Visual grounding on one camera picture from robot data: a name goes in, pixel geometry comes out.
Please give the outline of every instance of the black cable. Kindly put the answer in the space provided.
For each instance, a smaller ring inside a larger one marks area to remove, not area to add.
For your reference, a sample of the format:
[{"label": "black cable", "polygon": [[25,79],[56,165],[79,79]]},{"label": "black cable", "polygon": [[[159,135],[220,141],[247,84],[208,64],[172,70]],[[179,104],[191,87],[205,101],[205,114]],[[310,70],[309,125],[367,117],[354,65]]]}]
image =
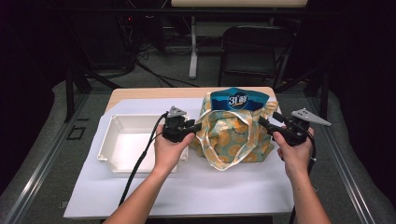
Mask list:
[{"label": "black cable", "polygon": [[131,55],[129,56],[128,59],[128,64],[127,66],[122,69],[120,72],[118,73],[114,73],[114,74],[109,74],[109,75],[101,75],[101,77],[104,77],[106,79],[112,79],[112,78],[116,78],[116,77],[124,77],[126,75],[128,75],[129,73],[131,73],[132,71],[134,71],[134,61],[135,61],[136,55],[133,55],[131,53]]},{"label": "black cable", "polygon": [[160,80],[162,80],[163,82],[165,82],[166,84],[168,84],[172,88],[175,88],[176,86],[171,84],[170,82],[166,81],[166,79],[169,79],[169,80],[172,80],[172,81],[176,81],[176,82],[180,82],[180,83],[184,83],[184,84],[187,84],[187,85],[190,85],[190,86],[193,86],[193,87],[199,87],[199,86],[191,84],[189,82],[185,82],[185,81],[182,81],[182,80],[174,79],[174,78],[171,78],[171,77],[164,77],[164,76],[158,75],[158,74],[154,73],[151,69],[149,69],[147,66],[145,66],[144,64],[139,62],[138,60],[136,60],[136,65],[141,67],[141,68],[143,68],[147,72],[151,73],[155,77],[158,77]]},{"label": "black cable", "polygon": [[122,196],[121,196],[121,199],[120,199],[119,206],[122,205],[122,203],[125,201],[126,195],[128,194],[129,187],[131,187],[131,182],[134,179],[134,175],[136,174],[137,169],[140,166],[140,163],[142,163],[143,159],[145,159],[146,154],[148,153],[148,150],[149,150],[149,146],[151,145],[152,141],[154,141],[154,139],[158,135],[160,135],[160,133],[159,133],[155,137],[153,137],[154,134],[155,134],[155,131],[157,130],[158,124],[160,123],[161,119],[165,118],[167,115],[168,115],[168,112],[162,114],[160,116],[160,118],[157,120],[157,122],[155,123],[154,128],[153,128],[152,133],[151,133],[151,136],[149,137],[148,144],[147,144],[145,150],[143,151],[142,155],[140,156],[139,160],[137,160],[136,164],[134,165],[134,169],[132,170],[131,175],[128,178],[128,181],[127,181],[126,186],[125,186],[125,190],[122,193]]},{"label": "black cable", "polygon": [[308,134],[309,140],[311,140],[311,143],[312,143],[312,155],[311,155],[311,159],[309,160],[309,164],[308,164],[308,175],[310,175],[312,167],[314,166],[315,161],[317,160],[317,147],[315,146],[315,139],[314,139],[314,136],[312,135],[312,133],[307,132],[307,134]]}]

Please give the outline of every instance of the chair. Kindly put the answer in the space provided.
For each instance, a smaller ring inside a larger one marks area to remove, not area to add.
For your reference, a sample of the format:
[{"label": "chair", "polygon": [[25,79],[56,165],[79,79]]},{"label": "chair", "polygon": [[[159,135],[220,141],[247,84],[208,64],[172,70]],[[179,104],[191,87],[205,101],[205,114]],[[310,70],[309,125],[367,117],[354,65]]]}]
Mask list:
[{"label": "chair", "polygon": [[294,35],[279,26],[234,26],[222,37],[218,86],[223,76],[279,79]]}]

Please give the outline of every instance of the table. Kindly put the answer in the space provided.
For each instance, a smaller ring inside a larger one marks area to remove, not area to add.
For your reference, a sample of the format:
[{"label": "table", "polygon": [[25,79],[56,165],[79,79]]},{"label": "table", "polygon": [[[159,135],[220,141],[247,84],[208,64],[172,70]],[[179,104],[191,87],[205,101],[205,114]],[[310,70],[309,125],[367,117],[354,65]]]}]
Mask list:
[{"label": "table", "polygon": [[305,7],[307,0],[172,0],[173,7]]},{"label": "table", "polygon": [[[111,174],[97,159],[109,118],[114,113],[163,113],[177,104],[197,119],[205,94],[226,88],[117,89],[93,138],[90,153],[81,169],[72,197],[64,213],[68,218],[106,218],[117,208],[126,176]],[[276,99],[271,88],[241,87],[261,91]],[[136,175],[130,192],[145,176]],[[240,163],[220,172],[190,149],[189,159],[165,181],[151,217],[213,217],[272,215],[289,213],[293,207],[291,186],[284,163],[273,150],[264,162]]]}]

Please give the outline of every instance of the blue tag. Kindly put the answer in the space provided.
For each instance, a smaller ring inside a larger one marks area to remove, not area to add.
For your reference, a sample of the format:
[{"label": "blue tag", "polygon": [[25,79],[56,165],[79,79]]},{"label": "blue tag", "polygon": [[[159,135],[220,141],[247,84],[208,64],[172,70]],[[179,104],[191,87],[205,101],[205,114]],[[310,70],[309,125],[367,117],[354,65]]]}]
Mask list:
[{"label": "blue tag", "polygon": [[232,87],[225,91],[210,93],[212,110],[258,110],[267,104],[270,97],[259,91],[246,91]]}]

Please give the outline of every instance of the cable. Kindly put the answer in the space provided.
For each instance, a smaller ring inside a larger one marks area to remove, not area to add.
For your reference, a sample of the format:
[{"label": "cable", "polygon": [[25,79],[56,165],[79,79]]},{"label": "cable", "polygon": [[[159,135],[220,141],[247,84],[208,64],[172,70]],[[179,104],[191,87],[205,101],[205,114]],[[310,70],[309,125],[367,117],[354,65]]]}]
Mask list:
[{"label": "cable", "polygon": [[[184,36],[180,36],[180,35],[177,35],[177,36],[172,36],[171,38],[169,38],[169,39],[165,39],[164,40],[164,44],[166,45],[166,46],[171,46],[171,44],[172,44],[172,42],[174,42],[174,41],[179,41],[179,40],[184,40],[185,39],[185,37]],[[181,47],[185,47],[185,48],[190,48],[191,47],[191,45],[188,45],[188,46],[181,46]],[[154,50],[157,50],[155,47],[152,47],[152,45],[151,44],[147,44],[147,47],[146,47],[146,49],[141,49],[141,52],[140,52],[140,54],[148,54],[150,51],[154,51]]]},{"label": "cable", "polygon": [[315,164],[315,161],[317,160],[317,148],[315,146],[315,139],[314,136],[312,135],[312,133],[310,132],[306,132],[308,134],[308,138],[309,140],[311,140],[312,143],[312,155],[311,155],[311,159],[309,160],[309,164],[308,164],[308,175],[311,173],[312,167]]},{"label": "cable", "polygon": [[[178,55],[184,55],[184,54],[190,52],[191,49],[192,49],[191,46],[189,46],[189,47],[173,47],[173,46],[171,46],[169,44],[168,44],[168,46],[175,54],[178,54]],[[178,52],[178,51],[175,50],[175,48],[185,48],[185,49],[188,48],[188,49],[186,51],[184,51],[184,52]]]},{"label": "cable", "polygon": [[126,75],[128,75],[129,73],[131,73],[132,71],[134,71],[134,60],[135,60],[135,56],[133,53],[131,53],[129,55],[129,59],[128,59],[128,64],[125,67],[125,69],[123,69],[121,72],[119,73],[114,73],[114,74],[109,74],[109,75],[101,75],[101,77],[104,77],[106,79],[112,79],[112,78],[116,78],[116,77],[124,77]]},{"label": "cable", "polygon": [[161,8],[163,8],[167,2],[168,2],[168,0],[165,0],[165,1],[163,2],[163,6],[162,6]]},{"label": "cable", "polygon": [[125,201],[126,195],[128,194],[129,187],[131,187],[131,182],[134,179],[134,175],[136,174],[137,169],[140,166],[140,163],[142,163],[143,159],[145,159],[146,154],[148,153],[148,150],[149,150],[149,146],[151,145],[152,141],[154,141],[154,139],[161,134],[161,133],[159,133],[155,137],[153,137],[154,134],[155,134],[155,131],[157,130],[158,124],[167,115],[168,115],[168,112],[162,114],[160,116],[160,118],[157,120],[157,122],[155,123],[154,128],[153,128],[153,130],[151,132],[151,136],[149,137],[148,144],[147,144],[145,150],[143,151],[142,155],[140,156],[139,160],[137,160],[136,164],[134,165],[134,169],[132,170],[131,175],[128,178],[128,181],[127,181],[126,186],[125,186],[125,190],[122,193],[122,196],[121,196],[121,199],[120,199],[119,206],[122,205],[122,203]]},{"label": "cable", "polygon": [[129,2],[134,8],[136,8],[136,6],[132,3],[131,0],[128,0],[128,2]]},{"label": "cable", "polygon": [[190,33],[191,33],[191,28],[190,28],[189,24],[187,23],[186,18],[183,17],[183,21],[184,21],[184,23],[186,24],[187,29],[189,29],[189,31],[190,31]]},{"label": "cable", "polygon": [[194,85],[194,84],[191,84],[191,83],[189,83],[189,82],[185,82],[185,81],[182,81],[182,80],[174,79],[174,78],[171,78],[171,77],[164,77],[164,76],[158,75],[158,74],[154,73],[153,71],[151,71],[151,69],[149,69],[147,66],[145,66],[144,64],[142,64],[142,63],[139,62],[138,60],[136,60],[136,63],[135,63],[135,64],[136,64],[137,66],[143,68],[143,69],[146,70],[147,72],[151,73],[151,74],[154,75],[155,77],[159,78],[160,80],[162,80],[162,81],[165,82],[166,84],[168,84],[169,87],[175,88],[176,86],[173,85],[172,83],[166,81],[166,79],[169,79],[169,80],[172,80],[172,81],[176,81],[176,82],[180,82],[180,83],[184,83],[184,84],[187,84],[187,85],[190,85],[190,86],[193,86],[193,87],[199,87],[199,86]]}]

